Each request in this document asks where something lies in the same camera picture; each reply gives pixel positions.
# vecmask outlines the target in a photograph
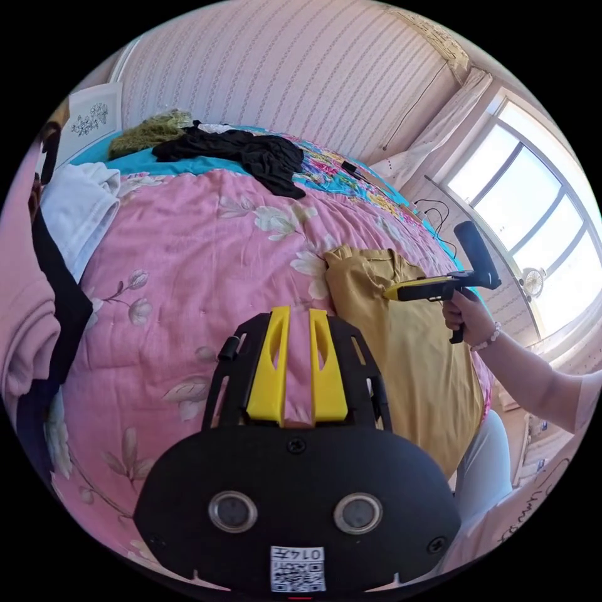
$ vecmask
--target beaded bracelet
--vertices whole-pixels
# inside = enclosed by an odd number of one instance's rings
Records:
[[[493,341],[496,340],[496,338],[498,338],[498,336],[500,335],[501,332],[502,332],[502,325],[499,322],[496,322],[494,333],[485,342],[479,343],[478,345],[471,347],[470,350],[471,351],[481,351],[482,349],[485,349],[486,347],[491,345],[491,343],[493,343]]]

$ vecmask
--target qr code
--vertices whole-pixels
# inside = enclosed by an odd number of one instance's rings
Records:
[[[326,591],[324,549],[272,547],[272,591]]]

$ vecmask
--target light blue pants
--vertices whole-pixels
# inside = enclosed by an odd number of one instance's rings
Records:
[[[457,470],[455,498],[462,524],[511,492],[508,436],[502,419],[490,410]]]

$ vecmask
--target pink sweater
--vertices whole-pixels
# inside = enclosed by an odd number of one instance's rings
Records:
[[[15,424],[17,399],[48,378],[60,333],[55,295],[33,250],[28,201],[40,145],[25,155],[0,215],[0,393]]]

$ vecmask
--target pink blanket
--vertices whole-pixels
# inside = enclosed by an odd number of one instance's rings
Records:
[[[114,551],[165,573],[132,512],[153,461],[200,429],[216,353],[236,327],[292,306],[286,417],[308,422],[307,309],[332,309],[321,253],[347,243],[394,248],[427,275],[455,266],[422,226],[360,199],[305,188],[292,201],[224,170],[137,174],[122,189],[83,277],[94,314],[48,440],[54,485],[72,516]],[[477,357],[475,369],[488,400],[490,373]]]

